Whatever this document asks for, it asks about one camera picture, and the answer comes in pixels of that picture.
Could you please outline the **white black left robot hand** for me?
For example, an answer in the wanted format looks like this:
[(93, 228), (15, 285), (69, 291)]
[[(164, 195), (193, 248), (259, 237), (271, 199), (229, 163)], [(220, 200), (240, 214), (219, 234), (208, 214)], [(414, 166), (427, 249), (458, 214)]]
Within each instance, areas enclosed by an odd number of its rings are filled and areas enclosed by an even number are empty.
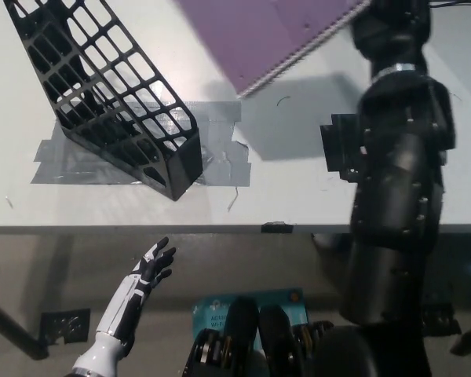
[(154, 244), (126, 275), (115, 291), (97, 326), (97, 332), (118, 339), (127, 346), (133, 338), (144, 304), (162, 280), (172, 273), (176, 249), (168, 248), (169, 239)]

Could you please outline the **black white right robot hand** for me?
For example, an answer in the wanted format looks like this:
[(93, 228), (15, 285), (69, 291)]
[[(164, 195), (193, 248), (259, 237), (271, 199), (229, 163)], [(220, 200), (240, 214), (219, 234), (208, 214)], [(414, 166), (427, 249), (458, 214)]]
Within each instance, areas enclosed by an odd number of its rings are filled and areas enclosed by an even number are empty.
[(351, 23), (356, 49), (371, 63), (371, 76), (396, 64), (411, 64), (426, 73), (422, 49), (431, 34), (426, 0), (372, 1)]

